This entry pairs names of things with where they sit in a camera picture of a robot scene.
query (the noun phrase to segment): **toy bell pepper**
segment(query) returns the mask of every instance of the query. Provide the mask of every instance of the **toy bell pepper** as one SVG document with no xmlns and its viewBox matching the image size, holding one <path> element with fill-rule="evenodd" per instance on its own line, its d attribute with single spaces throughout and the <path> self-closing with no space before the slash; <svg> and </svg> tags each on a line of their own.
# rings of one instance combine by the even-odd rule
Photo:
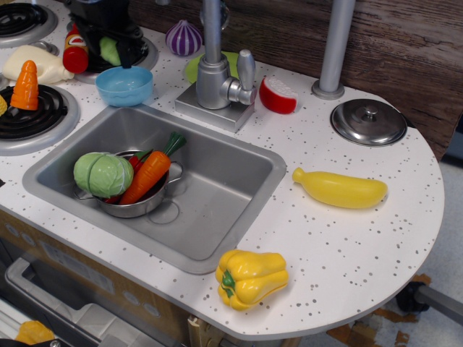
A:
<svg viewBox="0 0 463 347">
<path fill-rule="evenodd" d="M 286 261 L 278 253 L 254 253 L 233 249 L 220 259 L 216 269 L 218 294 L 231 308 L 242 311 L 284 288 L 289 275 Z"/>
</svg>

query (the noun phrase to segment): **faucet handle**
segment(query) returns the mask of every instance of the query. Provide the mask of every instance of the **faucet handle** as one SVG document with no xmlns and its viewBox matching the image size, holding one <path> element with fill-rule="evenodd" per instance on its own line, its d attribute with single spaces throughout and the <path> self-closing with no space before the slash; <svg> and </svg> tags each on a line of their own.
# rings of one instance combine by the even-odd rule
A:
<svg viewBox="0 0 463 347">
<path fill-rule="evenodd" d="M 237 70 L 242 89 L 251 90 L 254 86 L 255 61 L 249 49 L 239 52 Z"/>
</svg>

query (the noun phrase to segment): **pot handle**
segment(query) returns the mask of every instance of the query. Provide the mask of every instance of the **pot handle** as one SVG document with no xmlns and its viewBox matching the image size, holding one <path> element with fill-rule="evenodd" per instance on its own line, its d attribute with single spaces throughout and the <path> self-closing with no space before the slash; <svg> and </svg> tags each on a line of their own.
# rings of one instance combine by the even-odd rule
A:
<svg viewBox="0 0 463 347">
<path fill-rule="evenodd" d="M 167 184 L 170 184 L 170 183 L 173 183 L 175 181 L 178 181 L 179 179 L 181 179 L 182 175 L 183 175 L 183 165 L 181 163 L 179 163 L 178 161 L 173 161 L 171 164 L 177 164 L 179 167 L 180 167 L 180 173 L 178 175 L 178 177 L 174 177 L 173 179 L 171 179 L 169 182 L 167 182 Z"/>
<path fill-rule="evenodd" d="M 79 200 L 95 199 L 95 197 L 92 194 L 79 188 L 76 184 L 74 185 L 74 189 L 72 190 L 72 192 L 74 193 L 74 196 Z"/>
</svg>

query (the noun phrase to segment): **wooden backsplash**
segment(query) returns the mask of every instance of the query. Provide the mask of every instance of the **wooden backsplash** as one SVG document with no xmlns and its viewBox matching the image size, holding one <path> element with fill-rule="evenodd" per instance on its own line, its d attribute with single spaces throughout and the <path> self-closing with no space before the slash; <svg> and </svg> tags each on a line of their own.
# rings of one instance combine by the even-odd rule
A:
<svg viewBox="0 0 463 347">
<path fill-rule="evenodd" d="M 226 51 L 319 77 L 329 0 L 226 0 Z M 130 17 L 165 33 L 180 20 L 198 29 L 201 0 L 131 0 Z M 357 0 L 341 82 L 374 93 L 421 131 L 440 160 L 463 112 L 463 6 L 449 0 Z"/>
</svg>

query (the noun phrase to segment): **cabinet panel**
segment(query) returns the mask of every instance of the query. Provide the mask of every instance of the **cabinet panel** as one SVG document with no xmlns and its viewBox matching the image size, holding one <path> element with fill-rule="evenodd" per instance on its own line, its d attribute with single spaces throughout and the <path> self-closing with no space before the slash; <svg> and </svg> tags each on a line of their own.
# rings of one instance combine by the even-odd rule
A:
<svg viewBox="0 0 463 347">
<path fill-rule="evenodd" d="M 71 288 L 70 306 L 95 302 L 153 338 L 165 335 L 166 345 L 188 344 L 188 312 L 1 210 L 0 221 L 0 239 L 13 258 L 24 257 L 38 273 L 70 278 L 40 284 L 53 295 L 66 296 L 63 284 Z"/>
</svg>

